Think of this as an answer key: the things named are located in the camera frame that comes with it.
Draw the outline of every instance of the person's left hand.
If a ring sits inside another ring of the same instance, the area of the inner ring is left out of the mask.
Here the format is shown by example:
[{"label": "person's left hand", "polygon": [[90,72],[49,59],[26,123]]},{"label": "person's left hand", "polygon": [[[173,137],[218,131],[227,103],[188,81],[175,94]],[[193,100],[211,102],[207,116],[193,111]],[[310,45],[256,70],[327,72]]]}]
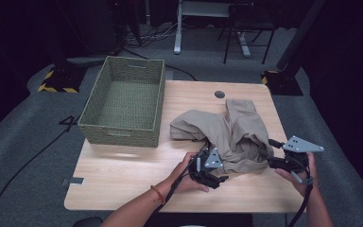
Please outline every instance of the person's left hand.
[{"label": "person's left hand", "polygon": [[[182,174],[184,169],[188,166],[190,160],[194,158],[196,155],[197,154],[195,152],[186,153],[183,160],[173,169],[169,177],[166,178],[166,181],[170,181],[170,183],[175,182],[175,180],[178,179],[178,177]],[[175,193],[182,193],[190,190],[200,190],[203,192],[208,192],[209,188],[206,185],[193,181],[191,177],[188,175],[182,178],[181,182],[179,183],[179,186],[176,188]]]}]

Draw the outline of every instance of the human hand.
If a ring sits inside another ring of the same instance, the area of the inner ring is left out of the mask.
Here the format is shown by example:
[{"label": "human hand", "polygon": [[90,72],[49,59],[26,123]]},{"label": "human hand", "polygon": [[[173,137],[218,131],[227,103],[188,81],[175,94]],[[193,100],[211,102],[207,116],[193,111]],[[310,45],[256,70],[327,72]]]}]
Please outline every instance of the human hand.
[{"label": "human hand", "polygon": [[[195,152],[186,153],[183,160],[180,163],[178,163],[178,165],[166,178],[166,181],[168,181],[170,184],[174,183],[182,174],[184,169],[188,166],[191,159],[194,158],[196,155],[197,154]],[[179,186],[176,188],[175,193],[182,193],[191,190],[200,190],[203,192],[208,192],[209,188],[206,185],[193,181],[190,175],[188,175],[182,178],[181,182],[179,183]]]},{"label": "human hand", "polygon": [[[317,181],[318,173],[317,173],[317,167],[315,165],[314,153],[307,152],[307,156],[308,156],[308,164],[309,164],[309,169],[311,171],[311,176],[313,177],[314,181]],[[298,183],[297,180],[293,177],[293,175],[291,175],[291,173],[289,172],[286,172],[284,169],[276,168],[275,172],[281,175],[286,180],[290,181],[293,184],[293,186],[296,188],[296,190],[299,191],[303,197],[305,196],[305,190],[306,190],[305,184]],[[305,172],[298,173],[297,175],[299,175],[301,179],[306,178]]]}]

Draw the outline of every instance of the red bracelet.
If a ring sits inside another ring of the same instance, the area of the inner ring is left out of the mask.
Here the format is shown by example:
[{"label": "red bracelet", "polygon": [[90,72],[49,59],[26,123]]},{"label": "red bracelet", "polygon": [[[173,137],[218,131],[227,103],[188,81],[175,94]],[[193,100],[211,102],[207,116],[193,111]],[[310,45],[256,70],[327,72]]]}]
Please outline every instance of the red bracelet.
[{"label": "red bracelet", "polygon": [[154,191],[159,196],[159,198],[158,199],[155,199],[155,201],[161,200],[161,204],[164,205],[166,203],[166,201],[164,200],[164,197],[162,196],[161,192],[159,192],[159,190],[154,185],[152,185],[151,188],[154,189]]}]

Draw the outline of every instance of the gray cloth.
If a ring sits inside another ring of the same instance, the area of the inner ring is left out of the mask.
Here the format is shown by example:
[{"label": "gray cloth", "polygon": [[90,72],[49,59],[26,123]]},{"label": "gray cloth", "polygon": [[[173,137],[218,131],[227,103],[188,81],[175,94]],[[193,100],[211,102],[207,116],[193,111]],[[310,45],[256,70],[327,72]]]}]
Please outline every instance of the gray cloth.
[{"label": "gray cloth", "polygon": [[173,139],[202,140],[217,147],[223,169],[215,173],[250,172],[268,166],[273,156],[268,131],[252,101],[226,100],[228,114],[191,110],[170,123]]}]

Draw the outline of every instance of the gray carpet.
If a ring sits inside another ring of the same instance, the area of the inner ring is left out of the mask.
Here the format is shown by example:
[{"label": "gray carpet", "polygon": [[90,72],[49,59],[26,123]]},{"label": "gray carpet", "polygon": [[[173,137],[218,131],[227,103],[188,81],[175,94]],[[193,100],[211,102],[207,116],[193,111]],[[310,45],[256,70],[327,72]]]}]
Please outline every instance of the gray carpet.
[{"label": "gray carpet", "polygon": [[[275,33],[265,64],[261,64],[264,47],[251,48],[252,56],[244,58],[237,46],[231,49],[227,64],[223,64],[226,35],[217,41],[217,28],[185,31],[180,55],[173,54],[174,36],[129,50],[150,59],[165,60],[197,80],[261,83],[261,72],[276,68],[294,33],[294,29],[279,29]],[[266,39],[267,35],[261,35],[262,40],[257,42]],[[125,51],[120,56],[133,57]],[[70,61],[89,60],[91,58]],[[50,67],[47,65],[30,79],[31,95],[0,123],[0,191],[22,165],[66,129],[59,125],[60,121],[69,115],[81,114],[100,69],[97,66],[87,71],[78,94],[38,92]],[[173,79],[191,80],[179,70],[167,70]],[[332,219],[336,226],[363,226],[363,182],[309,96],[309,82],[304,71],[301,70],[296,78],[304,96],[273,97],[286,136],[297,135],[325,147],[326,151],[317,154],[316,158],[321,190]],[[0,226],[72,226],[82,218],[109,215],[109,211],[68,211],[63,207],[67,187],[61,183],[72,177],[83,140],[78,127],[73,127],[14,179],[0,200]],[[254,226],[284,226],[285,217],[283,214],[254,214],[253,222]],[[305,226],[305,215],[297,226]]]}]

